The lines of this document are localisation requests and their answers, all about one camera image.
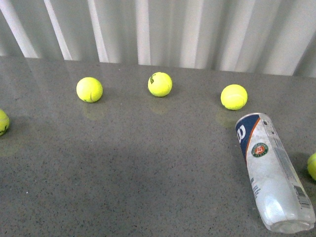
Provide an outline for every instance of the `speckled gray surface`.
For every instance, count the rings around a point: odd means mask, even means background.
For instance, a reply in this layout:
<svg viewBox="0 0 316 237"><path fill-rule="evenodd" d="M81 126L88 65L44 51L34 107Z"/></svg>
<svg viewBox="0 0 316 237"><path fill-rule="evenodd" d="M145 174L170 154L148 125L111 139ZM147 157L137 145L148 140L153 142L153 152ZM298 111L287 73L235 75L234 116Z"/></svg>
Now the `speckled gray surface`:
<svg viewBox="0 0 316 237"><path fill-rule="evenodd" d="M164 98L149 76L173 79ZM77 82L98 78L94 104ZM234 124L267 113L316 207L316 79L0 58L1 236L279 237L258 214ZM245 86L232 112L220 93ZM316 229L288 237L314 237Z"/></svg>

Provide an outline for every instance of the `tennis ball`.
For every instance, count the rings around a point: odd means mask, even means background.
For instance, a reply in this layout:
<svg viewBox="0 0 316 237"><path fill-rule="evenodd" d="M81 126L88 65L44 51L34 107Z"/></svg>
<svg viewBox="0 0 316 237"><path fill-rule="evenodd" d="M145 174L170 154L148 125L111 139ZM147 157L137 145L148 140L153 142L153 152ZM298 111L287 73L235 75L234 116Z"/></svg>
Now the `tennis ball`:
<svg viewBox="0 0 316 237"><path fill-rule="evenodd" d="M248 95L241 85L228 85L221 94L222 104L229 110L240 110L247 103Z"/></svg>
<svg viewBox="0 0 316 237"><path fill-rule="evenodd" d="M316 153L307 160L307 170L312 178L316 180Z"/></svg>
<svg viewBox="0 0 316 237"><path fill-rule="evenodd" d="M102 93L102 84L96 78L83 78L77 84L77 95L85 102L93 103L98 101Z"/></svg>
<svg viewBox="0 0 316 237"><path fill-rule="evenodd" d="M171 77L166 73L155 73L148 80L149 91L157 97L163 97L172 89Z"/></svg>
<svg viewBox="0 0 316 237"><path fill-rule="evenodd" d="M0 136L9 128L10 119L3 110L0 110Z"/></svg>

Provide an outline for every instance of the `tennis ball logo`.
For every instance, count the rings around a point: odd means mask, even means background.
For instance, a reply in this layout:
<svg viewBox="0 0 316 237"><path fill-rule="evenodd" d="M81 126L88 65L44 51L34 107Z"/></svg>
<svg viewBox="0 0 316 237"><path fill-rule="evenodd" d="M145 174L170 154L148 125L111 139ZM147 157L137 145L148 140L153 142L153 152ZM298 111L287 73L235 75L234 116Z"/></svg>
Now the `tennis ball logo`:
<svg viewBox="0 0 316 237"><path fill-rule="evenodd" d="M155 73L148 80L148 89L156 97L163 97L172 89L172 79L166 73Z"/></svg>
<svg viewBox="0 0 316 237"><path fill-rule="evenodd" d="M3 110L0 110L0 136L4 135L9 128L10 119Z"/></svg>

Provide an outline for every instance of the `tennis ball can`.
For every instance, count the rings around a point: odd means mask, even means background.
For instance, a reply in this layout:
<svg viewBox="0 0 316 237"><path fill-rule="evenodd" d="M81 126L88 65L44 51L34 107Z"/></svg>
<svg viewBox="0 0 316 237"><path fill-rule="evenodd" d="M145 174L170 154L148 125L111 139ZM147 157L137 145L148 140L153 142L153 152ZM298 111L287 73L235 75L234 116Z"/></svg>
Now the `tennis ball can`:
<svg viewBox="0 0 316 237"><path fill-rule="evenodd" d="M315 212L283 144L266 114L235 126L256 205L266 228L293 234L314 227Z"/></svg>

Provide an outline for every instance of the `corrugated metal wall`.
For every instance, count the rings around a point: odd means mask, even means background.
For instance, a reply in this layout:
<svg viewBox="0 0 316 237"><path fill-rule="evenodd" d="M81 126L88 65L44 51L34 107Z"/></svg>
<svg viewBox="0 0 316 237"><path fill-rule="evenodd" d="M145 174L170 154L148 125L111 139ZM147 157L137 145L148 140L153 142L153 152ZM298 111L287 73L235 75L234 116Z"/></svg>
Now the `corrugated metal wall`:
<svg viewBox="0 0 316 237"><path fill-rule="evenodd" d="M315 0L0 0L0 55L316 77Z"/></svg>

